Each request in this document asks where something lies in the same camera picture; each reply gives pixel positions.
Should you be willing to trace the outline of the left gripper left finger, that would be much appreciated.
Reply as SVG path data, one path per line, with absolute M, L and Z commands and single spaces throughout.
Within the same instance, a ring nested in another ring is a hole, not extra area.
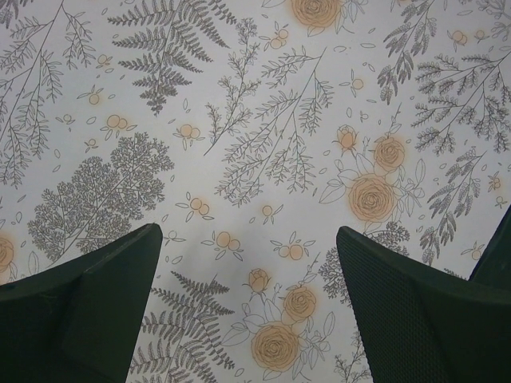
M 1 287 L 3 382 L 124 382 L 162 244 L 151 223 Z

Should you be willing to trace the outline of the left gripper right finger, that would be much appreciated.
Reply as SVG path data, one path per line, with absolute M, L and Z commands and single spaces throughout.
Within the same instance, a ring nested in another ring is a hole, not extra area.
M 508 382 L 510 293 L 454 277 L 344 226 L 344 281 L 375 382 Z

